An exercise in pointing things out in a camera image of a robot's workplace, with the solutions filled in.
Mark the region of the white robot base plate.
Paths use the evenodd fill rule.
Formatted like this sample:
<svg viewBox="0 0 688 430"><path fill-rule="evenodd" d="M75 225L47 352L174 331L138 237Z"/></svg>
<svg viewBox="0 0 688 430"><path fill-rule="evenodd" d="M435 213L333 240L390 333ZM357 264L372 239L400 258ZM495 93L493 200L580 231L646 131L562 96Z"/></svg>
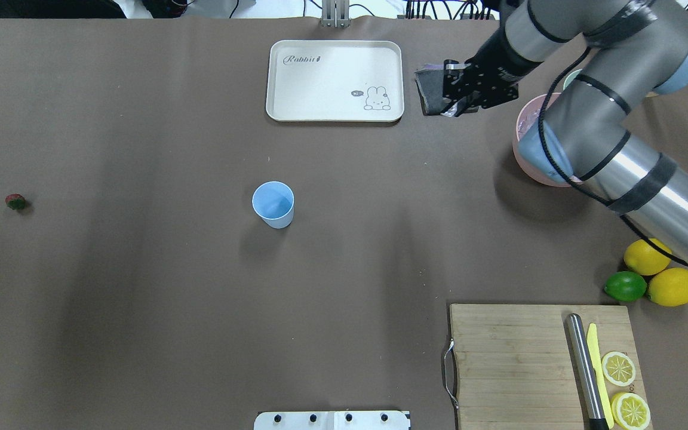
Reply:
<svg viewBox="0 0 688 430"><path fill-rule="evenodd" d="M254 429L410 429L410 413L399 410L266 411Z"/></svg>

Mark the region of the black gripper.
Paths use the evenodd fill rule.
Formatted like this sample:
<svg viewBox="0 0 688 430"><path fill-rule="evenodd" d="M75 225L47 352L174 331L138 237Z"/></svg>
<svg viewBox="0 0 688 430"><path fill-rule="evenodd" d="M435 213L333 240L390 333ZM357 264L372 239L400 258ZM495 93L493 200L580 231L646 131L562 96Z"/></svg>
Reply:
<svg viewBox="0 0 688 430"><path fill-rule="evenodd" d="M443 115L488 109L516 100L521 56L509 45L486 45L461 63L443 62Z"/></svg>

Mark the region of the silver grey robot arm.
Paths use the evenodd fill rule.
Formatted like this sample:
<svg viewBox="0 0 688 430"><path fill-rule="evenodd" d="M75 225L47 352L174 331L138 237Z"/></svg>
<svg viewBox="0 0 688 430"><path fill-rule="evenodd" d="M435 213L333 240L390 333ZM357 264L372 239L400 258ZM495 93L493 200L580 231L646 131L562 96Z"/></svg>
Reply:
<svg viewBox="0 0 688 430"><path fill-rule="evenodd" d="M688 174L622 125L649 93L688 85L688 11L675 1L524 1L477 53L445 65L442 113L512 100L583 36L591 60L520 142L529 164L608 207L688 264Z"/></svg>

